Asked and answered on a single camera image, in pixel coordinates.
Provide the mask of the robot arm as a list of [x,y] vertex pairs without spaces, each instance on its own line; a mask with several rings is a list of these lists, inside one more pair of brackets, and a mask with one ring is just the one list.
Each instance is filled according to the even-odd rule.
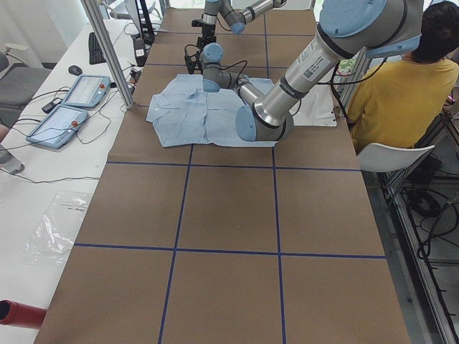
[[290,109],[341,60],[361,49],[368,58],[388,57],[415,50],[420,42],[420,1],[325,1],[316,35],[292,62],[273,88],[263,94],[246,76],[220,67],[223,49],[216,42],[215,27],[223,18],[233,34],[284,1],[256,1],[236,10],[229,1],[206,1],[204,12],[192,21],[202,35],[197,53],[185,56],[190,73],[201,70],[204,90],[232,89],[243,100],[236,116],[236,131],[245,141],[278,141],[293,128]]
[[260,0],[244,9],[235,9],[228,0],[205,1],[201,18],[191,22],[193,27],[202,28],[202,35],[197,40],[197,48],[203,49],[206,45],[216,42],[215,29],[219,15],[233,34],[241,34],[247,24],[265,12],[280,8],[285,4],[286,1],[281,0]]

